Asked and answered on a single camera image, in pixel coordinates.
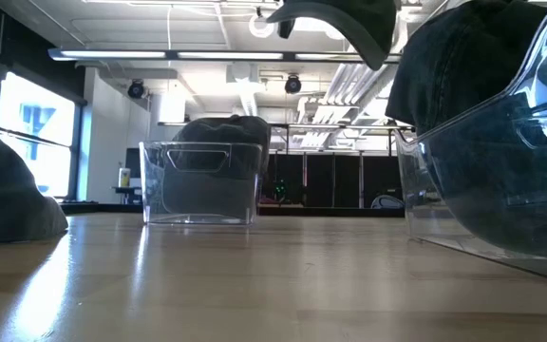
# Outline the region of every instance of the security camera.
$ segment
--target security camera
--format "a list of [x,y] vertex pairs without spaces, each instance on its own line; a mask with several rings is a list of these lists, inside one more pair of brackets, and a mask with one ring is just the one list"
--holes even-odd
[[144,86],[144,81],[133,80],[132,85],[128,88],[128,96],[135,100],[144,99],[147,96],[147,89]]
[[291,94],[291,95],[301,91],[301,81],[299,81],[299,76],[290,75],[289,80],[286,81],[286,85],[284,86],[284,89],[286,90],[287,94]]

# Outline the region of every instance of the ceiling light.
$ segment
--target ceiling light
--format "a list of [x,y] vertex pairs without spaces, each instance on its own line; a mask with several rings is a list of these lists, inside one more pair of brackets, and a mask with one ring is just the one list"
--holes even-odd
[[160,96],[160,122],[183,123],[185,121],[185,97],[181,91],[170,91]]
[[347,129],[370,129],[370,130],[375,130],[375,129],[384,129],[384,130],[390,130],[390,129],[400,129],[401,127],[400,126],[394,126],[394,125],[349,125],[346,127]]
[[115,58],[115,59],[162,59],[166,58],[163,51],[124,51],[124,50],[63,50],[61,54],[67,58]]
[[262,6],[267,8],[277,9],[279,5],[275,1],[250,1],[250,0],[213,0],[213,1],[186,1],[186,0],[83,0],[85,3],[92,4],[127,4],[127,5],[140,5],[140,6],[170,6],[170,5],[183,5],[183,6],[193,6],[193,7],[205,7],[212,6],[213,4],[220,4],[221,6],[228,7],[254,7]]
[[341,128],[339,124],[289,124],[289,128],[327,128],[336,129]]
[[185,60],[219,59],[219,60],[266,60],[279,61],[283,57],[277,52],[205,52],[205,51],[184,51],[179,52],[179,58]]
[[163,123],[158,122],[158,125],[166,125],[166,126],[185,126],[187,123]]
[[357,53],[297,53],[296,59],[299,61],[326,60],[335,62],[364,62]]

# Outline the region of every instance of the wire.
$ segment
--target wire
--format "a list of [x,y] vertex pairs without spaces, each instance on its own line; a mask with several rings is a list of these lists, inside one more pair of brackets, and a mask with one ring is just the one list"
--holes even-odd
[[194,14],[205,15],[205,16],[214,16],[214,17],[219,17],[219,18],[225,18],[225,17],[228,17],[228,18],[231,18],[231,17],[245,17],[245,16],[253,16],[253,15],[254,15],[253,13],[241,13],[241,14],[213,14],[213,13],[207,13],[207,12],[199,11],[199,10],[196,10],[196,9],[193,9],[193,8],[190,8],[190,7],[177,7],[177,9],[179,9],[179,10],[186,10],[186,11],[192,12],[192,13],[194,13]]
[[170,37],[170,12],[172,11],[172,6],[168,8],[168,15],[166,15],[166,27],[168,32],[168,49],[172,49],[172,38]]
[[117,82],[117,84],[122,88],[126,87],[126,83],[124,81],[120,81],[120,79],[115,77],[115,75],[113,74],[113,71],[111,70],[111,66],[109,65],[109,63],[104,62],[104,61],[100,61],[100,62],[103,66],[106,67],[107,71],[109,71],[109,76],[111,76],[113,81]]
[[[172,5],[168,8],[168,14],[166,15],[166,32],[168,33],[168,49],[172,49],[172,37],[170,35],[170,13],[172,12]],[[171,61],[168,61],[168,92],[170,92],[170,66],[172,65]]]

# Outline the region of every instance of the wooden table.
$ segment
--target wooden table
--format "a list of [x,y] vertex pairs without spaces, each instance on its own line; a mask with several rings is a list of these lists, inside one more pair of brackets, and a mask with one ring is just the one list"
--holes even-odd
[[411,240],[399,218],[70,226],[0,245],[0,341],[547,341],[547,279]]

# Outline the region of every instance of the office room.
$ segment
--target office room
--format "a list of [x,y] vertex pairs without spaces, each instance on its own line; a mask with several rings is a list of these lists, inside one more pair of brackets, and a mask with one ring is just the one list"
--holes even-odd
[[0,0],[0,341],[138,340],[547,341],[547,1]]

